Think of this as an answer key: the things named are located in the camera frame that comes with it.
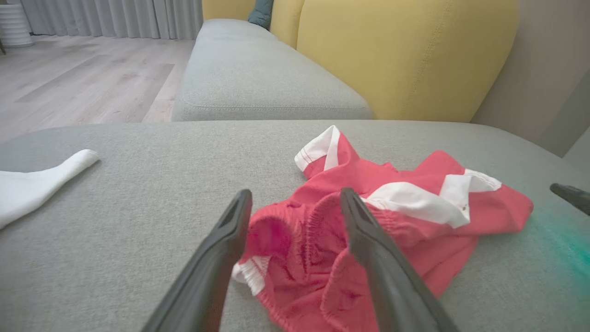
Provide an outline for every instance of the yellow sofa backrest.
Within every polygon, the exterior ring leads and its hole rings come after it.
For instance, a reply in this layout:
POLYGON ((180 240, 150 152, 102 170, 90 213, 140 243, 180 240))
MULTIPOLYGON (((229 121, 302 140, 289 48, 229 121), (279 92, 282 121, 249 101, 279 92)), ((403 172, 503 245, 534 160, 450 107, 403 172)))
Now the yellow sofa backrest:
MULTIPOLYGON (((204 16, 247 19, 254 2, 203 0, 204 16), (207 15, 228 8, 236 17, 207 15)), ((469 122, 517 25, 517 0, 274 0, 270 31, 355 89, 376 119, 469 122)))

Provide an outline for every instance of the white ribbed vase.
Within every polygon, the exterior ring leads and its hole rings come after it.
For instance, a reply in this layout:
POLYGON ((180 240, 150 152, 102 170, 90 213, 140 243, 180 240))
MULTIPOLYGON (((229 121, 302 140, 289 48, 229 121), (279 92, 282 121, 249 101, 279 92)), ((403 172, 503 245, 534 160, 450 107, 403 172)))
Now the white ribbed vase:
POLYGON ((0 27, 4 47, 25 47, 33 45, 29 34, 27 17, 21 4, 0 5, 0 27))

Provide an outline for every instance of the white cloth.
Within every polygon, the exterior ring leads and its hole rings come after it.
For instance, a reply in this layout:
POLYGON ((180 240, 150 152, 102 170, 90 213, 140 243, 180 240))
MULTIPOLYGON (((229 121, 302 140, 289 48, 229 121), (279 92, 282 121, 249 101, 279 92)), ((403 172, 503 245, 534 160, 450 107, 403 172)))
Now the white cloth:
POLYGON ((64 183, 98 159, 96 152, 86 149, 48 170, 30 173, 0 171, 0 229, 39 208, 64 183))

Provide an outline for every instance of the gray seat cushion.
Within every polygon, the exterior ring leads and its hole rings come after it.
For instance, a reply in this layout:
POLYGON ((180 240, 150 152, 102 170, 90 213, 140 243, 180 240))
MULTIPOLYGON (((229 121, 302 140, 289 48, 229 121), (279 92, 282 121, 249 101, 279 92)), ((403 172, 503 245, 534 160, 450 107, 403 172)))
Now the gray seat cushion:
POLYGON ((172 114, 173 121, 371 118, 344 82, 237 19, 203 24, 172 114))
MULTIPOLYGON (((482 237, 442 296, 462 332, 589 326, 590 218, 549 186, 590 183, 562 159, 467 123, 213 121, 49 129, 0 145, 4 171, 84 148, 101 157, 0 232, 0 330, 139 331, 234 194, 250 188, 254 209, 290 196, 304 182, 294 155, 332 124, 373 162, 408 170, 443 149, 535 203, 521 233, 482 237)), ((221 330, 278 331, 234 282, 221 330)))

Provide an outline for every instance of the wooden floor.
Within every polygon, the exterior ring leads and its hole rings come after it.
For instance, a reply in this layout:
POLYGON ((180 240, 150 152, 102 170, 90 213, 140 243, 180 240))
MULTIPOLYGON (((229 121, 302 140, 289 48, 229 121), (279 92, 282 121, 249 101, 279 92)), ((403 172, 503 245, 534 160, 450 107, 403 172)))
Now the wooden floor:
POLYGON ((34 36, 0 53, 0 143, 45 128, 167 122, 194 40, 34 36))

